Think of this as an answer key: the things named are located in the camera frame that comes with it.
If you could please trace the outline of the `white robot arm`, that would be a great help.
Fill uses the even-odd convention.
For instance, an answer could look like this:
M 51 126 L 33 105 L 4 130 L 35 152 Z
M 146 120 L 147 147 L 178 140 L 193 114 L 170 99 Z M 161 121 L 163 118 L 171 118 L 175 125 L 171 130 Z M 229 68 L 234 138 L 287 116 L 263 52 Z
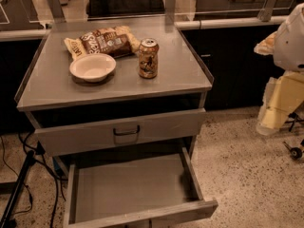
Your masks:
M 304 4 L 297 5 L 277 31 L 255 46 L 254 52 L 272 55 L 274 64 L 284 69 L 282 76 L 271 77 L 266 84 L 257 117 L 256 131 L 271 135 L 304 102 Z

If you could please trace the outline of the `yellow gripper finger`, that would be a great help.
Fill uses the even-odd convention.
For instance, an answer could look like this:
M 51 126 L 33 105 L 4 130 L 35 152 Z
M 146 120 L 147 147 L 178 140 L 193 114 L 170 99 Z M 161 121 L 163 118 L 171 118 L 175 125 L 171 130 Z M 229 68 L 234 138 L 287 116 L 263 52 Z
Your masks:
M 286 71 L 266 84 L 256 123 L 261 135 L 272 135 L 287 122 L 289 115 L 304 102 L 304 74 Z
M 276 32 L 271 33 L 254 47 L 254 52 L 260 55 L 273 55 L 275 48 Z

